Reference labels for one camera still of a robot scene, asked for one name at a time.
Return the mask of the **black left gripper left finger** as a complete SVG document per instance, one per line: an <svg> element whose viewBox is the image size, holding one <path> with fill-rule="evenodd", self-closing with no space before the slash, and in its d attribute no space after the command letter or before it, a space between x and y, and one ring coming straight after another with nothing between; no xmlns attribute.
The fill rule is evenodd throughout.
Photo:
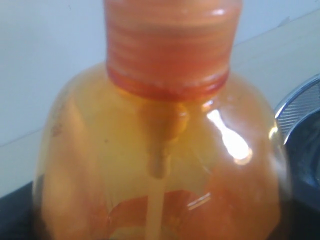
<svg viewBox="0 0 320 240"><path fill-rule="evenodd" d="M39 210L34 206L31 184L0 198L0 238L39 240Z"/></svg>

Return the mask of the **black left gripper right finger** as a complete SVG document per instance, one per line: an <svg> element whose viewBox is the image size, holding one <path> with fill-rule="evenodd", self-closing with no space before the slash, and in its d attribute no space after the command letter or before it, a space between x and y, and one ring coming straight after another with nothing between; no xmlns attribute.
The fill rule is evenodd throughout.
<svg viewBox="0 0 320 240"><path fill-rule="evenodd" d="M314 187L293 190L286 240L320 240L320 190Z"/></svg>

